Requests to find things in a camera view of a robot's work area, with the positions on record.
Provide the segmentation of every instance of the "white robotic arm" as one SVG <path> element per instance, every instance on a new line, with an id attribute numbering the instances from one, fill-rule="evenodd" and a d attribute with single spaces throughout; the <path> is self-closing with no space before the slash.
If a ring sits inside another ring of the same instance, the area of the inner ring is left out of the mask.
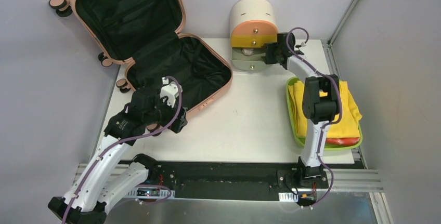
<path id="1" fill-rule="evenodd" d="M 300 50 L 293 50 L 294 45 L 295 38 L 292 33 L 279 33 L 276 43 L 267 44 L 266 54 L 262 58 L 266 64 L 282 65 L 305 84 L 302 110 L 308 125 L 305 147 L 297 163 L 295 181 L 298 185 L 309 185 L 326 176 L 322 157 L 330 121 L 334 120 L 340 111 L 339 78 L 315 70 Z M 328 94 L 321 97 L 321 91 Z"/>
<path id="2" fill-rule="evenodd" d="M 287 60 L 287 70 L 294 73 L 300 81 L 303 83 L 306 82 L 306 79 L 309 77 L 321 77 L 317 75 L 314 70 L 312 70 L 307 64 L 305 64 L 302 60 L 298 59 L 295 56 L 290 56 Z M 329 125 L 323 128 L 324 124 L 329 121 L 321 121 L 317 124 L 314 124 L 311 119 L 307 120 L 308 126 L 306 129 L 306 140 L 305 147 L 302 151 L 300 158 L 305 166 L 308 167 L 319 167 L 321 165 L 318 156 L 322 159 L 323 150 L 325 148 L 326 143 L 326 135 L 328 134 Z"/>
<path id="3" fill-rule="evenodd" d="M 48 204 L 63 224 L 104 223 L 115 204 L 148 179 L 149 167 L 156 161 L 140 154 L 125 172 L 106 183 L 122 155 L 137 138 L 155 135 L 168 127 L 178 133 L 187 124 L 181 97 L 176 105 L 182 88 L 171 79 L 170 83 L 168 78 L 162 79 L 160 91 L 147 87 L 137 90 L 131 102 L 109 120 L 105 136 L 84 173 L 63 197 L 53 197 Z M 143 135 L 147 125 L 154 123 L 163 127 Z"/>

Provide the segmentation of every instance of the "cylindrical container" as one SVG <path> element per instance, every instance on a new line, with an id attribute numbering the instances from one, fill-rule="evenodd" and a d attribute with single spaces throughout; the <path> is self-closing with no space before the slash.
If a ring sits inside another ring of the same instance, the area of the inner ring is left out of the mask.
<path id="1" fill-rule="evenodd" d="M 241 0 L 230 13 L 231 47 L 259 48 L 277 41 L 273 6 L 266 0 Z"/>
<path id="2" fill-rule="evenodd" d="M 270 2 L 237 2 L 230 13 L 232 64 L 246 71 L 261 71 L 269 67 L 262 60 L 262 56 L 265 55 L 265 48 L 262 47 L 266 43 L 276 42 L 277 33 L 276 19 Z"/>

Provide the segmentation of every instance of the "white table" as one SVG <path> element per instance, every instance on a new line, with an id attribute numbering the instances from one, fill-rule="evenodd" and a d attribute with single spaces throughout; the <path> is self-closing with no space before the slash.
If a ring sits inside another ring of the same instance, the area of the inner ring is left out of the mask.
<path id="1" fill-rule="evenodd" d="M 229 39 L 204 39 L 231 63 Z M 307 59 L 321 72 L 329 73 L 320 40 L 310 40 L 302 48 Z M 121 66 L 118 80 L 124 78 Z M 293 163 L 302 152 L 293 138 L 288 117 L 285 86 L 294 75 L 275 64 L 262 72 L 233 68 L 231 89 L 192 118 L 179 133 L 170 130 L 158 137 L 138 139 L 123 155 L 131 160 L 144 153 L 160 161 Z M 132 93 L 112 93 L 104 125 L 130 102 Z M 325 151 L 324 160 L 333 164 L 353 164 L 351 150 Z"/>

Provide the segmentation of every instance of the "black suitcase lining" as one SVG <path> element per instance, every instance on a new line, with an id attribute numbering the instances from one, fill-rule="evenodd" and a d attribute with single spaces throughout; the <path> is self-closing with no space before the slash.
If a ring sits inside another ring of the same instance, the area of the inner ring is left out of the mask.
<path id="1" fill-rule="evenodd" d="M 134 58 L 127 79 L 135 88 L 159 89 L 161 77 L 174 76 L 183 87 L 183 105 L 191 109 L 231 78 L 229 67 L 198 39 L 178 38 L 178 0 L 76 0 L 75 9 L 111 58 Z"/>

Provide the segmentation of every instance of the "open suitcase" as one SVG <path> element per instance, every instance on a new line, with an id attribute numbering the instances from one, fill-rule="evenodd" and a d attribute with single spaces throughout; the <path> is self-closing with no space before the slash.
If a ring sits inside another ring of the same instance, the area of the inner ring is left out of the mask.
<path id="1" fill-rule="evenodd" d="M 181 33 L 181 0 L 50 0 L 58 16 L 74 12 L 103 50 L 103 66 L 127 64 L 122 92 L 143 86 L 160 89 L 170 75 L 183 88 L 187 119 L 230 88 L 230 65 L 204 41 Z"/>

